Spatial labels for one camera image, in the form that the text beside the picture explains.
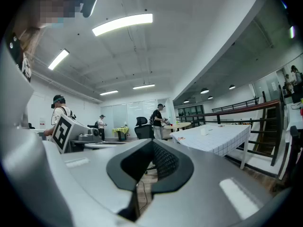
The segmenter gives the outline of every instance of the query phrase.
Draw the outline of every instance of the wooden floor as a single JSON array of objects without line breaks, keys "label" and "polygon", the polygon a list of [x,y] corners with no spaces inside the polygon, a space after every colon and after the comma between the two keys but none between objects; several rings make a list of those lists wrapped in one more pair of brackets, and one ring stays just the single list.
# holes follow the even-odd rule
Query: wooden floor
[{"label": "wooden floor", "polygon": [[[273,186],[276,183],[279,183],[280,181],[277,180],[276,178],[264,175],[260,172],[257,172],[255,170],[252,170],[248,167],[244,167],[243,171],[247,173],[250,177],[254,178],[257,182],[259,182],[265,189],[268,190],[268,192],[272,195],[275,196],[278,194],[278,192],[273,192]],[[157,170],[150,170],[148,171],[148,174],[144,174],[141,178],[141,182],[138,183],[137,186],[137,196],[138,196],[138,202],[139,202],[139,208],[140,208],[140,213],[142,214],[145,210],[147,210],[148,205],[152,201],[152,195],[151,195],[151,185],[153,183],[156,183],[158,180],[157,177]],[[145,193],[147,197],[147,204],[146,204],[146,197],[144,193],[144,188],[145,187]]]}]

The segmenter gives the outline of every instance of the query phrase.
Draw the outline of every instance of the staircase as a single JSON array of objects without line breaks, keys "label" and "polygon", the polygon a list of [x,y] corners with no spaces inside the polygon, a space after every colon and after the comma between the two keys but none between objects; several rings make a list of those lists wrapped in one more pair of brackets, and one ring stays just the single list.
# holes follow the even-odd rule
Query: staircase
[{"label": "staircase", "polygon": [[[269,108],[267,110],[267,118],[276,118],[276,110],[275,108]],[[276,121],[267,121],[265,124],[265,131],[276,131],[277,125]],[[271,154],[277,138],[277,132],[266,133],[260,137],[260,142],[271,144],[271,145],[258,145],[256,151]]]}]

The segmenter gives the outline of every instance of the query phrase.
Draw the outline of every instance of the chair headrest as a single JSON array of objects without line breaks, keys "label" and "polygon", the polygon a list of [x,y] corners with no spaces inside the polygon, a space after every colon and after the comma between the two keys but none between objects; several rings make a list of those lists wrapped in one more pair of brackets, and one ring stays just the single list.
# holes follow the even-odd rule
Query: chair headrest
[{"label": "chair headrest", "polygon": [[142,125],[142,124],[146,124],[147,123],[147,119],[145,117],[137,117],[137,124],[136,126]]}]

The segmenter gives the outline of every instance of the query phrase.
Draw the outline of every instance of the metal railing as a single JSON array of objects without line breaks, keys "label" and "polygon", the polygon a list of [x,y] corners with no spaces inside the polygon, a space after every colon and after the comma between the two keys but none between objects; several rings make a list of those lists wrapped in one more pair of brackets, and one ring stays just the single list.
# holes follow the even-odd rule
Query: metal railing
[{"label": "metal railing", "polygon": [[[249,140],[249,143],[252,144],[259,144],[259,145],[267,145],[267,146],[272,146],[274,148],[274,154],[267,154],[267,153],[262,153],[254,150],[248,150],[248,152],[257,154],[257,155],[262,155],[266,157],[272,158],[271,160],[271,166],[275,165],[276,162],[276,157],[279,151],[279,145],[280,145],[280,140],[282,136],[282,128],[283,128],[283,119],[282,119],[282,106],[281,102],[279,99],[269,101],[269,102],[264,102],[261,104],[254,104],[252,106],[247,106],[247,107],[242,107],[242,108],[237,108],[233,110],[226,110],[226,111],[220,111],[220,112],[215,112],[215,113],[201,113],[201,114],[196,114],[196,115],[191,115],[191,116],[178,116],[177,118],[181,119],[183,122],[192,122],[193,127],[195,127],[195,122],[211,122],[211,123],[218,123],[221,124],[221,115],[227,115],[227,114],[238,114],[238,113],[245,113],[245,112],[251,112],[255,110],[261,110],[261,109],[267,109],[267,108],[272,108],[275,107],[276,109],[276,117],[275,118],[265,118],[265,114],[263,114],[263,117],[258,119],[258,120],[239,120],[239,121],[222,121],[223,123],[236,123],[236,122],[260,122],[260,124],[263,125],[264,122],[267,121],[276,121],[277,129],[276,131],[264,131],[263,128],[260,128],[259,131],[251,131],[251,133],[261,133],[261,134],[266,134],[266,133],[276,133],[276,141],[275,144],[269,144],[269,143],[264,143],[260,141],[251,141]],[[195,117],[208,117],[208,116],[216,116],[217,121],[207,121],[207,120],[198,120],[195,119]]]},{"label": "metal railing", "polygon": [[216,112],[223,112],[223,111],[233,110],[233,109],[237,109],[237,108],[245,108],[245,107],[248,107],[248,106],[257,105],[258,102],[259,102],[259,97],[256,97],[254,99],[247,100],[247,101],[244,101],[244,102],[241,102],[241,103],[232,104],[232,105],[219,107],[219,108],[213,108],[212,111],[213,111],[213,113],[216,113]]}]

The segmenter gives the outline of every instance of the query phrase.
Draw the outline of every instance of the green tablecloth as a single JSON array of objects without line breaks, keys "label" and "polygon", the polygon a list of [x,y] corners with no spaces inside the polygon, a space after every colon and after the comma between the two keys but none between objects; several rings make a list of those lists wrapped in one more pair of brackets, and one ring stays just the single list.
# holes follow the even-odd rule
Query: green tablecloth
[{"label": "green tablecloth", "polygon": [[129,130],[129,128],[128,127],[125,127],[125,128],[116,128],[116,129],[112,129],[112,133],[113,133],[113,135],[115,134],[115,132],[118,132],[118,131],[120,131],[120,132],[122,132],[122,133],[126,133],[126,132],[128,132],[128,130]]}]

